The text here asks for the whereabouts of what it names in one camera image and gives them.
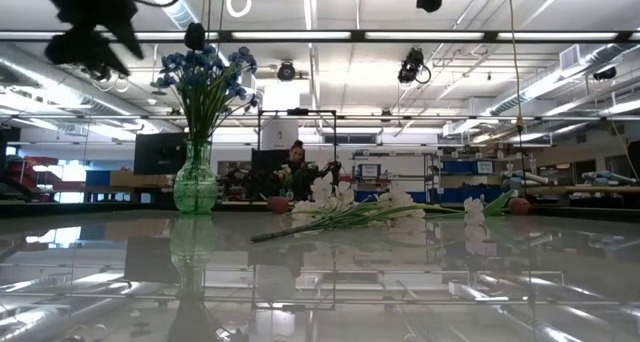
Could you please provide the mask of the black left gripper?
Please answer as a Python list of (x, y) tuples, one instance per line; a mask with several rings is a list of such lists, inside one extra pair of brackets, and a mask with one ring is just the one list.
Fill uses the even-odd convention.
[[(57, 18), (73, 26), (104, 26), (134, 56), (144, 54), (131, 19), (137, 13), (133, 0), (50, 0)], [(109, 47), (109, 41), (97, 32), (68, 31), (55, 35), (45, 48), (46, 58), (55, 65), (78, 65), (90, 77), (111, 77), (113, 72), (128, 76), (129, 70)]]

